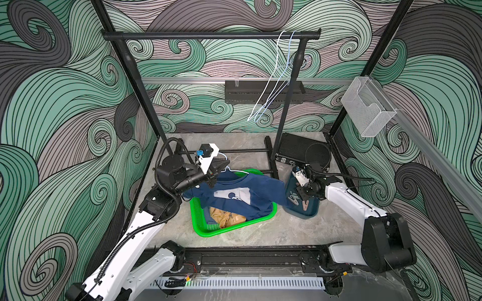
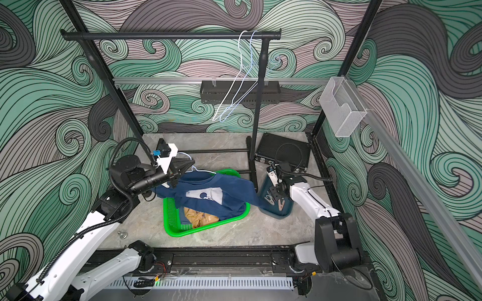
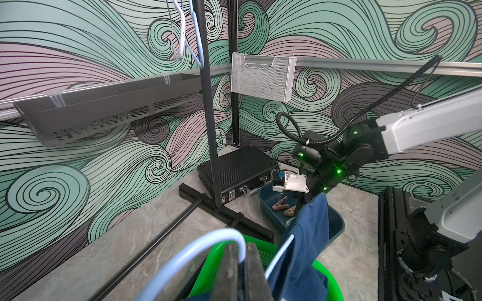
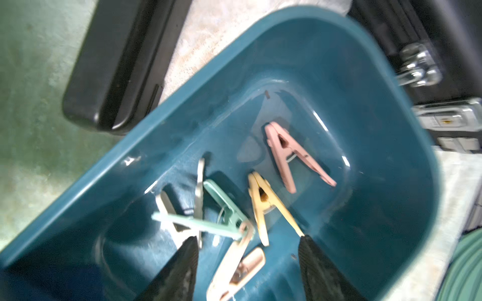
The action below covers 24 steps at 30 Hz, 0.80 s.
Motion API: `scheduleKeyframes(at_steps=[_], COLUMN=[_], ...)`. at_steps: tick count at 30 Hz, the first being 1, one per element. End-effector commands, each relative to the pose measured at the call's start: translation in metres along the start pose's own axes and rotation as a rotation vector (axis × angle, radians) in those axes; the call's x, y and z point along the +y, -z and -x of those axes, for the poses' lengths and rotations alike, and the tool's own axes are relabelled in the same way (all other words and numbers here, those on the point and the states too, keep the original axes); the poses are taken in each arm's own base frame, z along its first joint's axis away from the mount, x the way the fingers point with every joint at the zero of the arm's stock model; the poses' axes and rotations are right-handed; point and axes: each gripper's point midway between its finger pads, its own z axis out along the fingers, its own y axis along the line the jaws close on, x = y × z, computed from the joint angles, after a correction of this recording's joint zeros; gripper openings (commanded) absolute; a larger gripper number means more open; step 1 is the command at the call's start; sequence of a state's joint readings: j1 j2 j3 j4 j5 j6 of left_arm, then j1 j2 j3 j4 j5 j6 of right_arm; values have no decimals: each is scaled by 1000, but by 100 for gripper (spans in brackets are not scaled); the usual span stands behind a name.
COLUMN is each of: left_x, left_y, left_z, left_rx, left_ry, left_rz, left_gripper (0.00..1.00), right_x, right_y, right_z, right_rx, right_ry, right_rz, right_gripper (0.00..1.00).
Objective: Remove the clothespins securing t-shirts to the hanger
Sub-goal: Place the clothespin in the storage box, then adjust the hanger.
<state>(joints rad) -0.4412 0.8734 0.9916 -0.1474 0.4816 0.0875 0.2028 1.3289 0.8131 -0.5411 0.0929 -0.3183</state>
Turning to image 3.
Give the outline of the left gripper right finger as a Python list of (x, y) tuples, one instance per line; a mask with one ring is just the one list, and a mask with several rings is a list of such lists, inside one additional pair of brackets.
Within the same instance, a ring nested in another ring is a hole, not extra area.
[(258, 249), (254, 243), (248, 243), (244, 261), (244, 300), (273, 300), (265, 278), (263, 265)]

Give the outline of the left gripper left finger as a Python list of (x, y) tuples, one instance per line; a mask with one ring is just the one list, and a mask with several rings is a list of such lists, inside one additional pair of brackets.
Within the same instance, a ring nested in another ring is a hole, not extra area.
[(210, 300), (238, 300), (238, 266), (237, 247), (230, 243), (224, 249)]

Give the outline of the dark navy t-shirt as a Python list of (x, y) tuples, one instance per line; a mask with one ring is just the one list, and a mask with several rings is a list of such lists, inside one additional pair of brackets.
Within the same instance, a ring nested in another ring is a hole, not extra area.
[[(264, 271), (273, 300), (326, 300), (328, 278), (313, 262), (328, 243), (328, 202), (320, 193), (301, 208), (276, 247), (273, 269)], [(192, 299), (210, 300), (211, 291)], [(238, 266), (238, 300), (244, 300), (244, 262)]]

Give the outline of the orange wooden clothespin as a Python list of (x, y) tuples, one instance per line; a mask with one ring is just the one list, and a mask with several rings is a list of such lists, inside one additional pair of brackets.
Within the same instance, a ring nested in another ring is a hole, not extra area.
[(284, 211), (284, 216), (294, 216), (296, 212), (296, 206), (292, 206)]

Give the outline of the pink clothespin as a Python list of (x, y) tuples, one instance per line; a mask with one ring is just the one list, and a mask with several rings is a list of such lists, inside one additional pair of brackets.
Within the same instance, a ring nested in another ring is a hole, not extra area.
[(288, 196), (281, 198), (278, 202), (272, 205), (272, 211), (280, 211), (280, 210), (287, 210), (290, 208), (290, 205), (286, 203)]

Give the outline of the light blue wire hanger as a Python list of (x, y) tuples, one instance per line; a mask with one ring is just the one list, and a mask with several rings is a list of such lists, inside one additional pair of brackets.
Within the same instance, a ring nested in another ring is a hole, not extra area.
[(189, 49), (190, 54), (192, 55), (193, 59), (198, 64), (199, 68), (203, 69), (204, 66), (205, 66), (205, 60), (204, 60), (203, 43), (202, 43), (202, 39), (201, 39), (201, 34), (200, 34), (200, 29), (199, 29), (199, 24), (198, 24), (198, 18), (197, 18), (197, 14), (194, 10), (193, 0), (189, 0), (188, 2), (189, 2), (189, 7), (190, 7), (190, 14), (191, 14), (194, 29), (195, 29), (195, 38), (196, 38), (196, 43), (197, 43), (198, 54), (196, 55), (190, 46), (188, 47), (188, 49)]

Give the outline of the white wire hanger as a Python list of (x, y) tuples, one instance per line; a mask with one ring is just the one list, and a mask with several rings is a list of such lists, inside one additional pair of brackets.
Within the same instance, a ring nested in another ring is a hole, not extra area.
[[(176, 8), (179, 16), (180, 16), (180, 26), (179, 26), (179, 47), (178, 47), (178, 52), (176, 53), (176, 51), (174, 50), (174, 46), (173, 46), (173, 51), (174, 51), (174, 57), (176, 58), (176, 60), (178, 61), (182, 61), (184, 56), (185, 56), (185, 42), (186, 42), (186, 36), (185, 36), (185, 32), (186, 32), (186, 18), (185, 18), (185, 12), (184, 12), (184, 9), (183, 9), (183, 5), (181, 3), (181, 5), (179, 5), (179, 2), (178, 1), (171, 1), (174, 5), (174, 7)], [(167, 10), (168, 10), (168, 16), (169, 16), (169, 23), (170, 23), (170, 27), (171, 27), (171, 32), (172, 34), (174, 35), (174, 28), (173, 28), (173, 21), (172, 21), (172, 16), (171, 16), (171, 10), (170, 10), (170, 7), (169, 7), (169, 1), (165, 1), (166, 3), (166, 7), (167, 7)]]

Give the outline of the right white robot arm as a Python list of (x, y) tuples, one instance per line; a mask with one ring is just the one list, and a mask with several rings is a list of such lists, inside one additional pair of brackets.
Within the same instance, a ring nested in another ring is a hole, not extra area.
[[(327, 193), (362, 166), (436, 140), (481, 129), (481, 87), (378, 119), (355, 114), (333, 136), (312, 131), (290, 134), (302, 166), (294, 184), (287, 173), (274, 189), (298, 191), (303, 206)], [(474, 172), (441, 199), (411, 209), (415, 195), (387, 187), (379, 198), (379, 300), (479, 300), (475, 289), (453, 268), (453, 258), (481, 233), (481, 172)]]

